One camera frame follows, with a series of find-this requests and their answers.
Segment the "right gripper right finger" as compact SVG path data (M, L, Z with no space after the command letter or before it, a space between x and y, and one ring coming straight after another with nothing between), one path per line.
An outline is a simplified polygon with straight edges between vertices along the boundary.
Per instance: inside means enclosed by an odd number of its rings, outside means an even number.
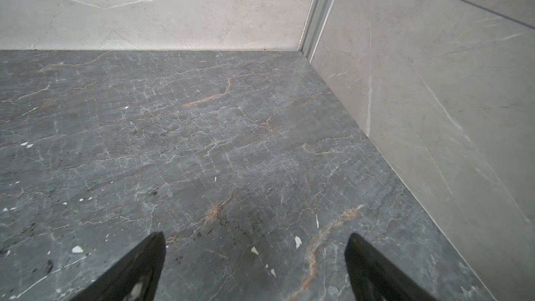
M350 235L344 259L356 300L436 301L357 233Z

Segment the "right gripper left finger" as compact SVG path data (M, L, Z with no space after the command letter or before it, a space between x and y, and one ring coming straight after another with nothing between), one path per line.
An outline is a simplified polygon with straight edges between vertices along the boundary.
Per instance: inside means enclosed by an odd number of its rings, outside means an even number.
M72 299L80 301L153 300L165 256L164 234L161 231L154 232Z

